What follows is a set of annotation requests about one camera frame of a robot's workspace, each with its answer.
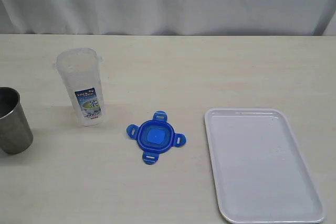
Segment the blue container lid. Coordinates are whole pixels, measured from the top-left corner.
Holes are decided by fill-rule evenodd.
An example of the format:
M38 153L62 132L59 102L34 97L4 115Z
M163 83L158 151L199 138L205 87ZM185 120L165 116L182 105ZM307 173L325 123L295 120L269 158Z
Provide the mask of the blue container lid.
M155 164L160 154L167 152L171 147L182 147L187 138L184 134L176 133L171 124L167 122L164 111L156 111L153 118L140 126L130 124L127 135L135 140L143 151L142 159L145 164Z

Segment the white plastic tray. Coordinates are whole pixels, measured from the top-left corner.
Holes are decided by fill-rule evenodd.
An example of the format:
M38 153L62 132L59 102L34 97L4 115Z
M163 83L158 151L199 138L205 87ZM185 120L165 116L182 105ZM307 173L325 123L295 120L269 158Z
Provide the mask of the white plastic tray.
M212 108L204 121L217 204L226 221L324 221L323 202L280 111Z

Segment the steel cup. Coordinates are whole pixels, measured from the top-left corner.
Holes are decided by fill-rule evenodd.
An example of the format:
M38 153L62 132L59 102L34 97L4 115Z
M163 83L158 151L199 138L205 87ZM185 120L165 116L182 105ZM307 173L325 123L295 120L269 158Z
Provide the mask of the steel cup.
M9 155L19 154L31 146L33 139L19 93L1 87L1 149Z

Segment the clear plastic tall container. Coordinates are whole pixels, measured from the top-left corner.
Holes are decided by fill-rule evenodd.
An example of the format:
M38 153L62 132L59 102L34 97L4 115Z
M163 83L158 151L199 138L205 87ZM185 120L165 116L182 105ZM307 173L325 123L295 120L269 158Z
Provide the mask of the clear plastic tall container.
M106 111L99 63L97 53L90 48L69 49L56 59L56 69L83 126L101 123Z

